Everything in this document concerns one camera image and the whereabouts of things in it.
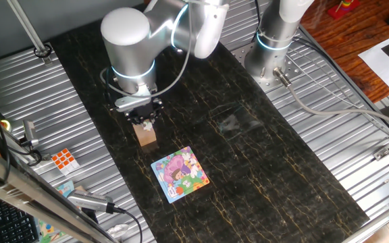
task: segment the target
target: blue led ring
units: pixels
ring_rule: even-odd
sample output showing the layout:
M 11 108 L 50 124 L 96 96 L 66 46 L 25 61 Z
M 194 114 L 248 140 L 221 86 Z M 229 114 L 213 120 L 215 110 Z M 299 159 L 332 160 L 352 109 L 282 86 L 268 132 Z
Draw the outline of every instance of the blue led ring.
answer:
M 182 7 L 182 9 L 180 10 L 180 12 L 178 13 L 178 15 L 176 16 L 176 19 L 175 19 L 175 22 L 174 22 L 174 25 L 173 25 L 173 28 L 172 28 L 172 33 L 170 34 L 170 44 L 174 47 L 175 47 L 175 42 L 174 42 L 174 38 L 175 38 L 175 31 L 176 31 L 176 27 L 178 27 L 178 24 L 180 22 L 180 19 L 182 17 L 182 14 L 187 10 L 188 8 L 188 4 L 186 4 L 184 7 Z
M 123 78 L 129 78 L 129 79 L 138 79 L 138 78 L 142 78 L 143 76 L 149 74 L 151 72 L 151 70 L 153 70 L 154 68 L 154 64 L 155 64 L 155 60 L 153 61 L 153 65 L 151 65 L 151 67 L 149 68 L 148 71 L 146 71 L 145 73 L 141 74 L 141 75 L 136 75 L 136 76 L 127 76 L 127 75 L 123 75 L 123 74 L 120 74 L 117 70 L 115 70 L 115 68 L 112 66 L 112 70 L 118 75 L 118 76 L 121 76 Z
M 256 37 L 257 37 L 257 41 L 259 41 L 259 43 L 260 43 L 263 47 L 265 47 L 266 49 L 273 50 L 273 51 L 281 51 L 281 50 L 284 50 L 284 49 L 289 48 L 289 46 L 290 46 L 290 43 L 289 43 L 289 45 L 287 45 L 287 46 L 285 46 L 285 47 L 280 47 L 280 48 L 269 47 L 269 46 L 267 46 L 267 45 L 265 45 L 265 44 L 262 43 L 261 39 L 259 38 L 259 33 L 256 33 Z

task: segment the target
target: black marble tabletop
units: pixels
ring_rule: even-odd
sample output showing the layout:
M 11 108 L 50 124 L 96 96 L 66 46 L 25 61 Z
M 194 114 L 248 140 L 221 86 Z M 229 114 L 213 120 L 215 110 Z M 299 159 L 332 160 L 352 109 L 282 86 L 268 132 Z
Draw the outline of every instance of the black marble tabletop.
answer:
M 341 242 L 368 220 L 223 45 L 190 58 L 161 95 L 159 149 L 144 153 L 99 79 L 109 60 L 95 22 L 51 40 L 158 242 Z M 185 54 L 156 58 L 157 84 Z M 211 183 L 169 204 L 151 164 L 190 146 Z

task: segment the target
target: cartoon illustration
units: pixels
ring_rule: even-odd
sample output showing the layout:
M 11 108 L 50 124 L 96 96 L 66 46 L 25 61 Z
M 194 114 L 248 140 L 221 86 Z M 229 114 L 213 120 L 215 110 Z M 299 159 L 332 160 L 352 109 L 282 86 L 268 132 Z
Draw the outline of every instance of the cartoon illustration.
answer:
M 209 183 L 189 146 L 152 163 L 151 167 L 169 203 Z
M 63 196 L 67 197 L 68 194 L 74 190 L 73 181 L 68 181 L 58 187 L 56 190 L 61 193 Z M 50 243 L 57 241 L 57 239 L 65 236 L 66 233 L 55 229 L 52 225 L 40 220 L 36 219 L 38 226 L 40 228 L 40 243 Z

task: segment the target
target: keyboard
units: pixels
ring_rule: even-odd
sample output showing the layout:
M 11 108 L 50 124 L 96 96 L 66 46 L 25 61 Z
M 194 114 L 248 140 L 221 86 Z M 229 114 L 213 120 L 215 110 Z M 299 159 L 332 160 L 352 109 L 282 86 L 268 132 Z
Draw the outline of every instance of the keyboard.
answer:
M 0 243 L 38 241 L 34 217 L 0 200 Z

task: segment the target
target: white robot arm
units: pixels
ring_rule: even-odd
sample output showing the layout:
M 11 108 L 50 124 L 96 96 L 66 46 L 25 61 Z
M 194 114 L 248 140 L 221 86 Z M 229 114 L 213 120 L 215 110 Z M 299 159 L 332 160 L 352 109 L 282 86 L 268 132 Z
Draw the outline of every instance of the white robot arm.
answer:
M 252 76 L 274 78 L 273 69 L 284 66 L 284 57 L 299 22 L 314 0 L 272 0 L 263 13 L 254 48 L 247 54 Z M 120 8 L 108 13 L 101 33 L 115 81 L 127 95 L 115 102 L 117 110 L 130 113 L 151 102 L 155 85 L 154 59 L 168 46 L 203 59 L 217 46 L 230 0 L 153 0 L 142 13 Z M 188 11 L 191 14 L 190 34 Z M 191 48 L 188 48 L 191 36 Z

